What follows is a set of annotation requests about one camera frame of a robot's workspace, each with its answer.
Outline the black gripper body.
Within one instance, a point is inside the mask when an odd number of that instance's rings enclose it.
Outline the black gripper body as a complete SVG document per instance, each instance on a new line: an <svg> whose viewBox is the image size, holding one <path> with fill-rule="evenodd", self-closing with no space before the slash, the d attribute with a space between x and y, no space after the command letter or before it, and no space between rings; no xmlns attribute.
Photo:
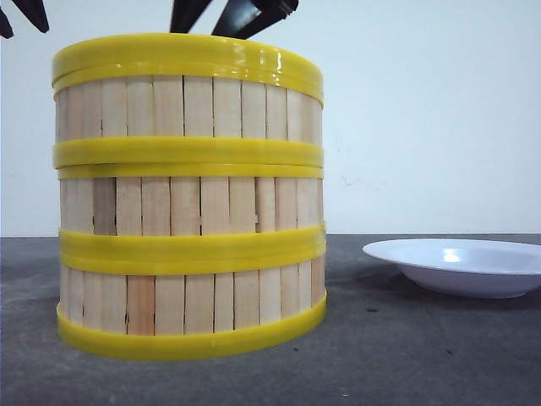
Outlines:
<svg viewBox="0 0 541 406"><path fill-rule="evenodd" d="M298 0L272 0L270 10L278 17L287 17L298 8Z"/></svg>

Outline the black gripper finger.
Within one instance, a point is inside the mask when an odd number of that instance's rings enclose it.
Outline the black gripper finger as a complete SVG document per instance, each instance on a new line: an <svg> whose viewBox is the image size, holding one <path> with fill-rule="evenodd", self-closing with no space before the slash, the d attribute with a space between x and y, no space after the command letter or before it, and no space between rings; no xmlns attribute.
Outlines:
<svg viewBox="0 0 541 406"><path fill-rule="evenodd" d="M170 32L190 32L212 0L173 0Z"/></svg>
<svg viewBox="0 0 541 406"><path fill-rule="evenodd" d="M41 33L49 31L45 4L42 0L13 0L13 3Z"/></svg>
<svg viewBox="0 0 541 406"><path fill-rule="evenodd" d="M212 35L248 39L278 20L278 1L229 0Z"/></svg>
<svg viewBox="0 0 541 406"><path fill-rule="evenodd" d="M13 28L8 21L6 14L0 9L0 35L2 38L9 39L14 36Z"/></svg>

